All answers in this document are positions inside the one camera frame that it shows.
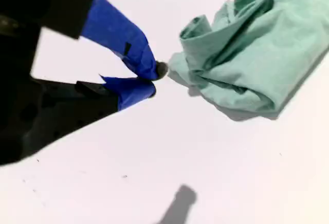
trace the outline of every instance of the teal towel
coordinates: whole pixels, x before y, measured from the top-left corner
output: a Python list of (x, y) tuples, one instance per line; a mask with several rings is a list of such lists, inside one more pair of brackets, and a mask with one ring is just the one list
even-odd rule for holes
[(329, 0), (226, 2), (212, 26), (196, 17), (169, 66), (210, 102), (278, 112), (329, 46)]

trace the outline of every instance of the hole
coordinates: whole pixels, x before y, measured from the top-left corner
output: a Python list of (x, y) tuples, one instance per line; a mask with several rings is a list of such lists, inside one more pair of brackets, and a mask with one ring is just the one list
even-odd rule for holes
[(38, 115), (38, 108), (34, 104), (27, 105), (21, 112), (21, 119), (23, 121), (32, 121)]
[(78, 120), (77, 121), (77, 125), (78, 126), (83, 126), (85, 123), (84, 123), (84, 121), (83, 120)]
[(60, 132), (57, 130), (53, 133), (54, 138), (58, 138), (60, 136)]

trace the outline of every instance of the white table surface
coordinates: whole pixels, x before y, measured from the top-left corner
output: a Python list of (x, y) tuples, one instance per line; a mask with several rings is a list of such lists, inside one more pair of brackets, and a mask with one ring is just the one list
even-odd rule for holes
[[(168, 61), (181, 28), (212, 20), (225, 0), (109, 1)], [(233, 121), (173, 80), (157, 82), (154, 99), (0, 168), (0, 223), (329, 223), (326, 58), (275, 121)], [(100, 83), (99, 73), (132, 75), (105, 48), (43, 31), (34, 76)], [(182, 185), (190, 190), (168, 211)]]

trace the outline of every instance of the blue tape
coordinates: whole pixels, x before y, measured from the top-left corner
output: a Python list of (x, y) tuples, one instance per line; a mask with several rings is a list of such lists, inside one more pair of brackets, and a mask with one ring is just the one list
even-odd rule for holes
[(118, 111), (126, 109), (152, 96), (156, 89), (151, 81), (139, 78), (121, 79), (103, 77), (103, 86), (119, 96)]
[(94, 0), (81, 35), (112, 50), (137, 76), (158, 78), (146, 36), (107, 0)]

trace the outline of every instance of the crumpled fabric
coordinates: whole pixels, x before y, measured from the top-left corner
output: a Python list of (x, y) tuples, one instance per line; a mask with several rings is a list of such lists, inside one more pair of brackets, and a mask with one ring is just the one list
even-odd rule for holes
[(228, 1), (182, 30), (169, 68), (215, 105), (278, 112), (329, 47), (328, 1)]

